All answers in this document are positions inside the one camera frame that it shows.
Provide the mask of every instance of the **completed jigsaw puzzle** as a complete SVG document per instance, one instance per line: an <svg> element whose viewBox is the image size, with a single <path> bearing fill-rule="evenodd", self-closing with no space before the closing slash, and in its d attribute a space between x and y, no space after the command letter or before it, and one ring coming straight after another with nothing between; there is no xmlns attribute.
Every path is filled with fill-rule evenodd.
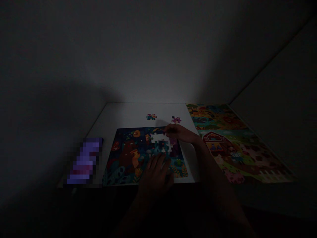
<svg viewBox="0 0 317 238"><path fill-rule="evenodd" d="M187 168L177 139L168 138L164 127L117 129L103 186L138 183L153 155L166 153L175 178L187 177Z"/></svg>

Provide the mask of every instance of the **pixelated blur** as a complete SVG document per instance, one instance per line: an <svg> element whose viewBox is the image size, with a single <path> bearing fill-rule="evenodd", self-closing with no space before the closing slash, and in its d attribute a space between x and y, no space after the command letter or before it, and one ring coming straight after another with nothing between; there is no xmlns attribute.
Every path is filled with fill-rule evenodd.
<svg viewBox="0 0 317 238"><path fill-rule="evenodd" d="M84 138L64 184L87 184L92 178L102 150L102 138Z"/></svg>

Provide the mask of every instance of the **white table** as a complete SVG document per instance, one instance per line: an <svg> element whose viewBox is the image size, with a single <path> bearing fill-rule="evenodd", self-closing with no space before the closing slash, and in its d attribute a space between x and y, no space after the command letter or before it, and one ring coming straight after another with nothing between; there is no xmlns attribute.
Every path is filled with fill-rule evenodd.
<svg viewBox="0 0 317 238"><path fill-rule="evenodd" d="M156 120L147 120L147 114L155 114ZM108 103L87 137L104 139L102 156L92 186L100 186L107 165L112 143L118 128L166 126L172 123L172 116L181 118L181 125L198 134L195 125L183 103ZM175 183L199 181L195 150L191 144L180 142L188 177L175 178Z"/></svg>

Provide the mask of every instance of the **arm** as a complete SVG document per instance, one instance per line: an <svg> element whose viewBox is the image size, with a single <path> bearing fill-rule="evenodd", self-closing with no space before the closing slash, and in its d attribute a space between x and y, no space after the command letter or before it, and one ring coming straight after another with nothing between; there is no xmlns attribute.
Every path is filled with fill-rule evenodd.
<svg viewBox="0 0 317 238"><path fill-rule="evenodd" d="M235 232L238 229L243 235L256 237L230 183L202 139L181 125L169 124L164 131L168 137L191 143L194 146L201 182L206 195L214 202L219 215L229 222Z"/></svg>
<svg viewBox="0 0 317 238"><path fill-rule="evenodd" d="M169 159L162 167L164 159L164 154L158 154L147 163L139 182L136 198L110 237L132 236L150 212L155 201L174 184L173 174L169 176L167 182L165 181L171 160Z"/></svg>

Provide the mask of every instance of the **right hand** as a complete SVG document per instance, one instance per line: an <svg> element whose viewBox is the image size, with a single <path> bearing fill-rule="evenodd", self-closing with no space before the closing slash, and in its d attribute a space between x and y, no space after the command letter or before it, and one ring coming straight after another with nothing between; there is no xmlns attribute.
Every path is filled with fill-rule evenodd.
<svg viewBox="0 0 317 238"><path fill-rule="evenodd" d="M199 135L181 125L168 124L163 131L165 132L167 137L176 138L191 144L195 143L198 140L201 140Z"/></svg>

